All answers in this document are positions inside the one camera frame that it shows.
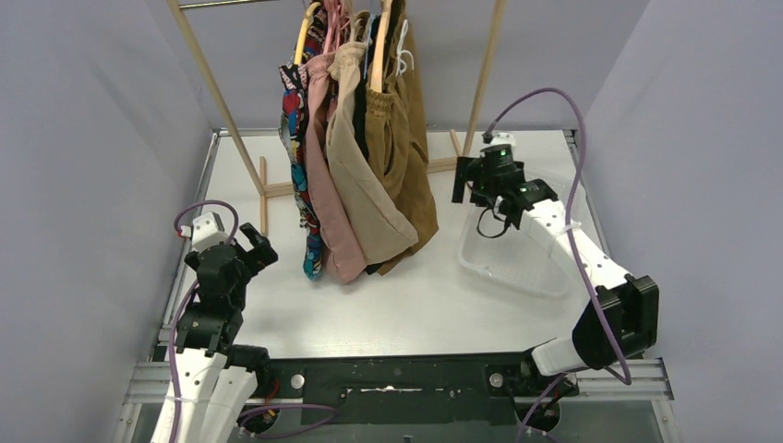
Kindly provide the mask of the brown shorts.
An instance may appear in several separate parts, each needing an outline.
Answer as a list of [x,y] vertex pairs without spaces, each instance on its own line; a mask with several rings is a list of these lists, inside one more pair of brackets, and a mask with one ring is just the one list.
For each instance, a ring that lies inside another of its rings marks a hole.
[[393,162],[386,169],[392,180],[392,201],[414,226],[418,240],[380,265],[385,275],[404,258],[421,250],[439,229],[435,199],[428,181],[429,151],[422,81],[416,61],[414,28],[405,1],[393,1],[384,46],[382,93],[391,96]]

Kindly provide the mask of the white plastic basket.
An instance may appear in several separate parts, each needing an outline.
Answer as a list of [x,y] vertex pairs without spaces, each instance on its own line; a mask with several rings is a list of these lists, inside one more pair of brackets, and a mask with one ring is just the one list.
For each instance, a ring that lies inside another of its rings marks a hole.
[[481,208],[469,212],[457,248],[459,264],[489,281],[529,296],[562,298],[571,291],[564,272],[529,235],[511,230],[489,239],[479,230],[497,231],[501,223],[482,220]]

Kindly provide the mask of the wooden hanger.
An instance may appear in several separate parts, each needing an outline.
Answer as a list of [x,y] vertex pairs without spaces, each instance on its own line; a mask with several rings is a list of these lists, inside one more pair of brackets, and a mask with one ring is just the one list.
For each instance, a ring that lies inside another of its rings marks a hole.
[[377,93],[382,92],[383,73],[384,73],[384,46],[389,29],[389,23],[392,11],[392,0],[383,0],[381,2],[382,10],[379,19],[379,26],[375,39],[375,50],[373,54],[372,67],[370,72],[369,86]]

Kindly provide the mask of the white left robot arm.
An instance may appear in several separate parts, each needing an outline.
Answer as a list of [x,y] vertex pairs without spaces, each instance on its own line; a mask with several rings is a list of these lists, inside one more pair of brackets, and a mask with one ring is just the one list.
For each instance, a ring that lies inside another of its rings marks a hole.
[[235,343],[247,286],[278,255],[249,223],[238,227],[245,249],[223,229],[209,233],[185,258],[195,271],[170,343],[171,381],[154,442],[225,442],[254,394],[275,386],[267,349]]

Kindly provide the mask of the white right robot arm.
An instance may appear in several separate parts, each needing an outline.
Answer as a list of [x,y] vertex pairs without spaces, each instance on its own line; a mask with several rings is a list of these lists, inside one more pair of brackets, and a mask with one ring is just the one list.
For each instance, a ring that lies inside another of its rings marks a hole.
[[590,368],[632,382],[628,360],[657,341],[659,289],[648,276],[635,277],[614,262],[572,218],[544,180],[528,180],[509,144],[489,146],[479,157],[456,161],[452,202],[470,202],[510,229],[529,236],[587,300],[572,330],[534,347],[519,372],[521,385],[540,394],[556,375]]

